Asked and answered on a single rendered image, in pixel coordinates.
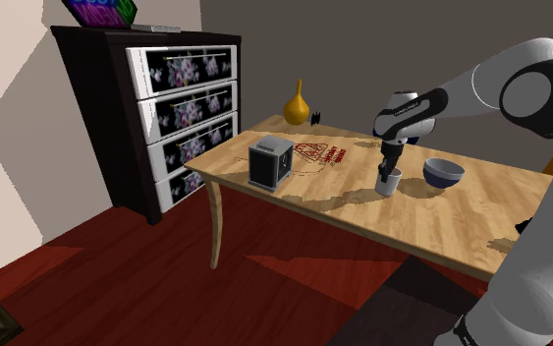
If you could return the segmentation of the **white cup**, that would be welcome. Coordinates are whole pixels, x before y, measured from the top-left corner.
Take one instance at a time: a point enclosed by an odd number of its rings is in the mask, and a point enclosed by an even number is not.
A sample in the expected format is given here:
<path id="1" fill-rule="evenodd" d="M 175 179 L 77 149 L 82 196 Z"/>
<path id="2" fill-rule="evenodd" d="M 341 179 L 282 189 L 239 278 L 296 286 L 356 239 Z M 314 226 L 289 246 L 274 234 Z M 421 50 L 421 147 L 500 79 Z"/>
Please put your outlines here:
<path id="1" fill-rule="evenodd" d="M 399 168 L 394 168 L 386 179 L 383 179 L 383 176 L 378 174 L 374 190 L 384 197 L 391 197 L 397 190 L 401 177 L 402 172 Z"/>

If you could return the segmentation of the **blue bowl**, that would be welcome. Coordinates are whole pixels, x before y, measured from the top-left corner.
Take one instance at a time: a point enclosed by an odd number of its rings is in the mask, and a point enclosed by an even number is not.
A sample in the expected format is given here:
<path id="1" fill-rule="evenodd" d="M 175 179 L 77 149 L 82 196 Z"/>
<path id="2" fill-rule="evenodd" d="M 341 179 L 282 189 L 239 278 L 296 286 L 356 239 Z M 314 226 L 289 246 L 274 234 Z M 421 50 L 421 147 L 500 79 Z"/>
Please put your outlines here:
<path id="1" fill-rule="evenodd" d="M 425 160 L 422 173 L 428 185 L 437 189 L 446 189 L 463 178 L 465 169 L 450 160 L 430 157 Z"/>

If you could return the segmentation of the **wooden table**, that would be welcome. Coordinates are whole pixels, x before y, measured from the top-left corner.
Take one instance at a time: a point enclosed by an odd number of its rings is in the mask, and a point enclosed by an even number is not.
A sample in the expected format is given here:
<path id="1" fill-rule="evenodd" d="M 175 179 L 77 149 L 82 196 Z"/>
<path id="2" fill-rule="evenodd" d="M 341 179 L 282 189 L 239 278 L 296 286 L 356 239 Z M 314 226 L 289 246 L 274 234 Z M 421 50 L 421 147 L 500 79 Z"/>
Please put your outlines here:
<path id="1" fill-rule="evenodd" d="M 332 144 L 347 153 L 340 164 L 294 167 L 274 192 L 249 183 L 249 146 L 266 135 L 296 144 Z M 190 160 L 208 192 L 212 217 L 210 265 L 219 260 L 223 228 L 221 187 L 271 202 L 364 238 L 489 280 L 512 249 L 516 224 L 537 210 L 551 176 L 418 145 L 405 148 L 395 194 L 375 192 L 380 141 L 325 125 L 288 124 L 274 115 Z M 426 183 L 427 158 L 450 160 L 465 169 L 454 186 Z"/>

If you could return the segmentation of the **red printed flat sheet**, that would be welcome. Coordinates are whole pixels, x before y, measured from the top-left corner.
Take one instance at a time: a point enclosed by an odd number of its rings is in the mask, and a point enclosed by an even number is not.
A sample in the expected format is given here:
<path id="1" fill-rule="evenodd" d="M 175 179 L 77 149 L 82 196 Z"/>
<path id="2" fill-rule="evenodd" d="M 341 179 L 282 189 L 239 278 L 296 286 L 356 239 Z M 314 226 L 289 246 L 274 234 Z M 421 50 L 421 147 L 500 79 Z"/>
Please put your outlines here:
<path id="1" fill-rule="evenodd" d="M 294 167 L 320 168 L 340 164 L 347 151 L 332 144 L 301 143 L 294 145 Z"/>

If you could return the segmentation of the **yellow gourd vase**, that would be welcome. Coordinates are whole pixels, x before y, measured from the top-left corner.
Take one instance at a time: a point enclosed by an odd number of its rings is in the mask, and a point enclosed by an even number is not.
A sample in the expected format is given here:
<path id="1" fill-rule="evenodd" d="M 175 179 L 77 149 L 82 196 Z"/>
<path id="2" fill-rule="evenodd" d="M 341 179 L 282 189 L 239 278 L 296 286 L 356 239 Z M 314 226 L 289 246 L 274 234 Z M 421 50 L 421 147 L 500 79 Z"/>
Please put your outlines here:
<path id="1" fill-rule="evenodd" d="M 303 124 L 309 115 L 309 107 L 302 97 L 302 85 L 303 81 L 298 79 L 294 96 L 283 107 L 283 116 L 290 125 Z"/>

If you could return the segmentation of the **grey box appliance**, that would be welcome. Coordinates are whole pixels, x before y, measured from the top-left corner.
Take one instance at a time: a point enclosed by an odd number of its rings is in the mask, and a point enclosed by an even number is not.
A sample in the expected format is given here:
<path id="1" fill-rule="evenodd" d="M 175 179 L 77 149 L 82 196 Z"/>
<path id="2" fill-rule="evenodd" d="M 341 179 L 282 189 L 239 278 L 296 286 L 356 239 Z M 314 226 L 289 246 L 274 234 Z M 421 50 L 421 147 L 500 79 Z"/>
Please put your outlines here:
<path id="1" fill-rule="evenodd" d="M 294 143 L 267 135 L 249 146 L 249 183 L 271 193 L 291 175 Z"/>

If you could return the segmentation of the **black floral chest of drawers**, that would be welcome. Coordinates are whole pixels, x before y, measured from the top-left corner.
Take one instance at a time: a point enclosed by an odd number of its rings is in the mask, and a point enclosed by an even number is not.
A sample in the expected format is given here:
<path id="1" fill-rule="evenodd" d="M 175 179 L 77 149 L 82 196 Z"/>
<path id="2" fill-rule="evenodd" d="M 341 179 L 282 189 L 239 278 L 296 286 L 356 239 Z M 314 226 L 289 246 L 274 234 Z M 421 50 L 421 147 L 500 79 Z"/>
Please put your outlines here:
<path id="1" fill-rule="evenodd" d="M 51 31 L 111 202 L 157 224 L 204 184 L 186 163 L 240 131 L 241 37 Z"/>

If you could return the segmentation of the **colourful open laptop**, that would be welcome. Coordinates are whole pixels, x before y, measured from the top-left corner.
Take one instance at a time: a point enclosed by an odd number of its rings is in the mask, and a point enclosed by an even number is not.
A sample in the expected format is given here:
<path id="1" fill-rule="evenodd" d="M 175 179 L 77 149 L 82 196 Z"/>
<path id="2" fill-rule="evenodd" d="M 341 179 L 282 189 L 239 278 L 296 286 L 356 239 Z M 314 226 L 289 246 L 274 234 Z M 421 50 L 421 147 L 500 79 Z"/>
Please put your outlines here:
<path id="1" fill-rule="evenodd" d="M 61 0 L 84 28 L 133 29 L 148 32 L 181 32 L 179 27 L 135 24 L 134 0 Z"/>

